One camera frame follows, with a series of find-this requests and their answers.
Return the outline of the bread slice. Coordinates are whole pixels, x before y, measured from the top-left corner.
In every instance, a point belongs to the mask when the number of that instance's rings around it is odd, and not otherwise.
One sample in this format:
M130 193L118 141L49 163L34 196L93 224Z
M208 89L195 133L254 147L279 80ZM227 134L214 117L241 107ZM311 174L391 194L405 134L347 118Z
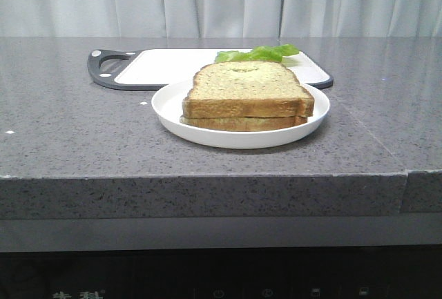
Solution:
M219 117L188 118L181 116L180 122L189 126L217 131L257 132L272 131L306 124L307 117Z
M233 61L209 64L193 76L182 101L187 118L311 117L314 97L280 63Z

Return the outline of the green lettuce leaf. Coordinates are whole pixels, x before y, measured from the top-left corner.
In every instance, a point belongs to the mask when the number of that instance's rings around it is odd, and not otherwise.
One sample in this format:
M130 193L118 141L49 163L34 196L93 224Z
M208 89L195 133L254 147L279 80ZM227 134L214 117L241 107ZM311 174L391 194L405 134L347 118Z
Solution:
M297 55L299 49L292 44L280 46L257 46L250 51L225 50L217 53L215 63L231 61L272 61L281 62L284 57Z

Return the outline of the white round plate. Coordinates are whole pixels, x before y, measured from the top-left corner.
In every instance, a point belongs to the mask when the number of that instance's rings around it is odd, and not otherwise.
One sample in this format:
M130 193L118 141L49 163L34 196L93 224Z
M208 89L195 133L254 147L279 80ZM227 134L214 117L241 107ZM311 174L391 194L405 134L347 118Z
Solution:
M172 134L185 140L213 146L232 149L257 149L281 146L298 141L313 133L326 118L330 109L330 100L322 92L308 84L302 84L314 97L314 112L307 123L274 131L231 132L216 131L180 122L182 115L182 100L192 87L192 81L187 79L169 84L159 89L151 100L151 106L159 121Z

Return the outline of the white cutting board grey rim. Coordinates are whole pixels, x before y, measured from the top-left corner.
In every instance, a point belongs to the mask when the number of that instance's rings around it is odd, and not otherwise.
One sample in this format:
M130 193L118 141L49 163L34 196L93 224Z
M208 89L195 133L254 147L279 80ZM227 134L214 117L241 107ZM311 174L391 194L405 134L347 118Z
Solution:
M96 84L116 90L157 91L163 86L192 80L201 67L212 64L220 51L230 49L151 49L138 51L93 50L87 61L89 75ZM305 53L282 60L298 80L324 89L334 78Z

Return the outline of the black appliance control panel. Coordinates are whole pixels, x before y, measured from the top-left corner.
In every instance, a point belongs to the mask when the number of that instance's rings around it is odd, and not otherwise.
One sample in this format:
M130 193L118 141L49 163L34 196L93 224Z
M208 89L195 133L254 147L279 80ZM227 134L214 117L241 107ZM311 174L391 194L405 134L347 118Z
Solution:
M4 253L2 298L440 298L441 248Z

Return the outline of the white curtain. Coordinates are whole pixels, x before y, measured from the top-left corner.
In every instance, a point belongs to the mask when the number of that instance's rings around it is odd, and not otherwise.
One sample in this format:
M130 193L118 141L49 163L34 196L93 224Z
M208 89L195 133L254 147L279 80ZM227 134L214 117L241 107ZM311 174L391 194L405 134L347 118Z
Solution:
M441 0L1 0L4 37L438 37Z

